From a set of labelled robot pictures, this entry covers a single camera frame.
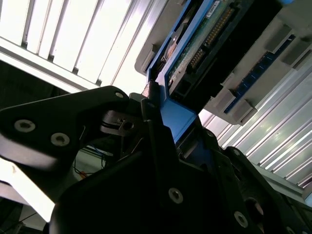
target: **black metal bracket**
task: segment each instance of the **black metal bracket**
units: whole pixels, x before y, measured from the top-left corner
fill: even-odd
[[[80,148],[103,136],[103,114],[128,104],[123,91],[107,86],[3,109],[0,155],[43,171],[68,169]]]
[[[303,225],[293,210],[283,201],[282,197],[269,185],[265,178],[249,162],[247,157],[235,147],[227,147],[224,154],[228,156],[233,165],[241,165],[244,168],[243,176],[249,179],[259,190],[265,199],[261,202],[264,212],[264,231],[279,233],[309,233],[307,226]]]

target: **white panel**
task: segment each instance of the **white panel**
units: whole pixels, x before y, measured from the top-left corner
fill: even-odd
[[[115,78],[120,65],[122,64],[128,50],[133,43],[135,35],[137,33],[138,27],[144,20],[144,16],[148,7],[150,6],[151,0],[137,0],[136,4],[126,22],[123,25],[122,30],[117,36],[117,39],[109,53],[109,56],[103,66],[102,72],[100,74],[99,79],[102,81],[102,86],[110,85],[113,83],[113,79]],[[125,76],[123,80],[132,80],[132,77]],[[136,80],[132,80],[131,87],[134,87]]]
[[[127,94],[142,93],[145,88],[146,77],[135,70],[135,62],[166,2],[167,0],[153,2],[145,22],[113,82],[114,86],[122,89]]]
[[[27,50],[35,54],[39,50],[40,40],[43,34],[44,23],[48,15],[49,6],[50,0],[35,1],[27,36]]]
[[[87,33],[97,0],[70,0],[59,30],[53,63],[72,71]]]
[[[131,0],[105,0],[78,59],[78,75],[95,83],[119,32]]]
[[[0,20],[0,36],[21,45],[29,0],[3,0]]]
[[[39,49],[39,56],[47,59],[50,53],[55,30],[58,25],[59,16],[62,10],[64,0],[52,0],[48,14],[48,19],[44,28],[42,41]]]
[[[214,115],[211,114],[209,111],[206,111],[205,109],[203,109],[199,114],[199,119],[200,119],[200,122],[203,126],[206,126],[207,125],[207,121],[212,118]]]

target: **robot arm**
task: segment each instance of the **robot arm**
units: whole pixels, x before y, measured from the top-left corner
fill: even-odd
[[[116,162],[56,201],[49,233],[309,233],[246,157],[198,122],[175,145],[150,87],[150,99],[108,86],[0,111],[1,156],[42,180],[65,177],[84,145],[124,138]]]

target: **bolt hole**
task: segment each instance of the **bolt hole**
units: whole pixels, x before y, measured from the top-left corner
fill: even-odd
[[[179,193],[178,193],[178,192],[173,192],[172,195],[173,195],[176,199],[179,198]]]
[[[64,139],[64,137],[62,137],[62,136],[58,136],[58,137],[56,138],[56,140],[57,140],[57,141],[60,141],[60,142],[62,142],[62,143],[65,142],[65,139]]]
[[[123,94],[119,93],[119,92],[116,92],[115,95],[119,98],[123,98]]]
[[[134,127],[134,124],[133,123],[130,123],[130,122],[126,122],[123,124],[123,129],[128,131],[130,129],[132,129]]]
[[[241,221],[242,223],[245,221],[245,220],[243,219],[242,216],[239,216],[238,219],[239,219],[239,221]]]
[[[25,123],[25,122],[20,123],[19,125],[20,125],[20,127],[21,127],[21,128],[25,128],[25,129],[27,129],[27,128],[30,128],[30,127],[31,127],[29,123]]]

